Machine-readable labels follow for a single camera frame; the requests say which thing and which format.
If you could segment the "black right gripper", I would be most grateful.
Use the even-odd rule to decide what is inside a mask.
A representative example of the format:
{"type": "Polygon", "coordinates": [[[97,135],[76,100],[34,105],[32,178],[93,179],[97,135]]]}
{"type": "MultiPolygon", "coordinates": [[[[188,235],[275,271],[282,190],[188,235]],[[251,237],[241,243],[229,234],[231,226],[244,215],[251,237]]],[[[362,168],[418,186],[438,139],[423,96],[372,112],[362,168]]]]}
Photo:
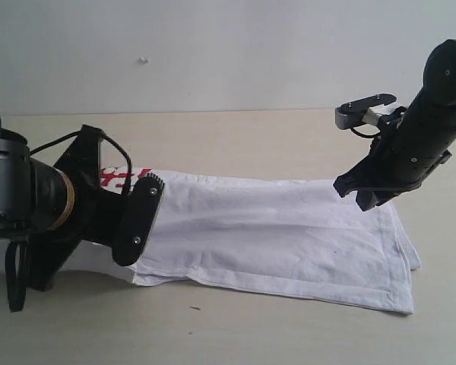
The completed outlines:
{"type": "Polygon", "coordinates": [[[374,106],[366,112],[366,121],[381,132],[371,153],[333,183],[340,197],[357,191],[356,203],[362,211],[418,189],[451,157],[448,111],[423,106],[374,106]]]}

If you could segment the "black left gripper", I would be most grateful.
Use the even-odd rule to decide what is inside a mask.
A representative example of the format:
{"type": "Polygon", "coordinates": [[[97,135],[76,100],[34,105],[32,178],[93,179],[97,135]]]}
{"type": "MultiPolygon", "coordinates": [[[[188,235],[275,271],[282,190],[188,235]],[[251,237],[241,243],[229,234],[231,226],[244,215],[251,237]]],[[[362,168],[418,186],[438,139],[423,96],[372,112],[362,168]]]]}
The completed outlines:
{"type": "Polygon", "coordinates": [[[99,128],[80,130],[55,140],[71,144],[52,165],[31,162],[36,209],[35,230],[27,245],[27,286],[48,291],[55,276],[82,240],[111,247],[131,190],[132,163],[127,152],[99,128]],[[102,142],[109,142],[125,159],[127,170],[120,193],[103,189],[100,180],[102,142]]]}

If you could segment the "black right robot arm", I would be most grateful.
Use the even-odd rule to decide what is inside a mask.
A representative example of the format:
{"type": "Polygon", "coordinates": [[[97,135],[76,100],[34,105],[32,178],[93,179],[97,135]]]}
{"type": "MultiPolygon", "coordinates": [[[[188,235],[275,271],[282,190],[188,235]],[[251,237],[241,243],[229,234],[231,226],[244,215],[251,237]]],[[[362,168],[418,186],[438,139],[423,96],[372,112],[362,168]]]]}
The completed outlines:
{"type": "Polygon", "coordinates": [[[456,140],[456,40],[446,40],[430,53],[423,86],[409,106],[392,94],[376,94],[341,104],[334,111],[340,130],[359,132],[371,125],[369,153],[334,188],[342,198],[356,193],[362,211],[381,206],[400,194],[418,189],[451,157],[456,140]]]}

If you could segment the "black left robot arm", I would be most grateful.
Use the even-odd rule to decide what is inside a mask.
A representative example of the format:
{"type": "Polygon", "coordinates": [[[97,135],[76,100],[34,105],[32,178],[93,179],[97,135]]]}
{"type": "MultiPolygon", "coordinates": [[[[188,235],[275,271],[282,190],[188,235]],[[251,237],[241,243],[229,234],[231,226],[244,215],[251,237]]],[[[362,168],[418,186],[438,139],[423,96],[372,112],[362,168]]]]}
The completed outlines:
{"type": "Polygon", "coordinates": [[[11,312],[24,308],[29,288],[48,291],[83,240],[116,250],[131,196],[127,175],[119,194],[100,184],[100,144],[108,141],[132,171],[127,152],[98,128],[80,130],[34,150],[2,127],[0,118],[0,240],[8,240],[5,280],[11,312]]]}

